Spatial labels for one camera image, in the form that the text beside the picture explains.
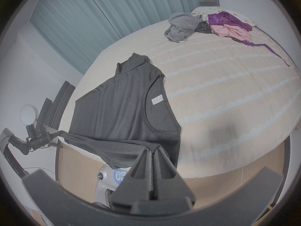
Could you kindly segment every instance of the bed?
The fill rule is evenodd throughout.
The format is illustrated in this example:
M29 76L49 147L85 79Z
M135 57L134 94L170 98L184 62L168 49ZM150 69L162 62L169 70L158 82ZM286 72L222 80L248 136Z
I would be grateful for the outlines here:
M165 91L182 127L177 170L200 178L245 166L275 149L301 117L301 79L287 54L257 28L250 47L195 32L185 43L166 39L167 20L115 42L96 58L74 90L59 130L69 131L75 101L115 75L133 52L165 74ZM103 160L68 144L94 160Z

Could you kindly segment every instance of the purple garment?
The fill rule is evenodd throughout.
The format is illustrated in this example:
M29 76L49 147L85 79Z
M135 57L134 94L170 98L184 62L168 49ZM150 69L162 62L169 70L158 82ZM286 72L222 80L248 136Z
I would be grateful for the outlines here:
M277 55L279 58L281 58L284 62L285 60L278 54L276 54L276 52L274 50L272 50L268 45L266 45L265 43L260 43L260 44L254 44L254 43L248 43L247 41L242 41L245 45L249 45L252 47L260 47L260 46L265 46L269 51L271 51L274 55Z
M209 25L232 25L239 26L247 31L252 31L252 27L249 24L243 23L237 17L227 12L220 12L215 14L208 14Z

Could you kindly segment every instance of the teal curtain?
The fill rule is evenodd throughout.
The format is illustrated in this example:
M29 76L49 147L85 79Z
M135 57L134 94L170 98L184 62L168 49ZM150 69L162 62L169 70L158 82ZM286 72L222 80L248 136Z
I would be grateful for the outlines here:
M203 0L39 0L30 22L84 74L102 50L120 38Z

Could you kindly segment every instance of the white clothing tag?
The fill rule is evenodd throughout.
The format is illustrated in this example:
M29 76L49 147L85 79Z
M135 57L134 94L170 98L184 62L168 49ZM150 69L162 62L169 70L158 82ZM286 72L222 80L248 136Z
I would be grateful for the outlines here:
M153 105L159 103L159 102L162 101L162 100L163 100L163 96L162 96L162 95L159 95L159 96L157 96L157 97L151 99Z

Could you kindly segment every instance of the white headboard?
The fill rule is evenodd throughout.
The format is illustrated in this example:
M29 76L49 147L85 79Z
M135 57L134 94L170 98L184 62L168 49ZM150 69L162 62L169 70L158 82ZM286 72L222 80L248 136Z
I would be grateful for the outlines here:
M301 71L301 46L288 20L272 0L217 0L217 5L252 19L287 52Z

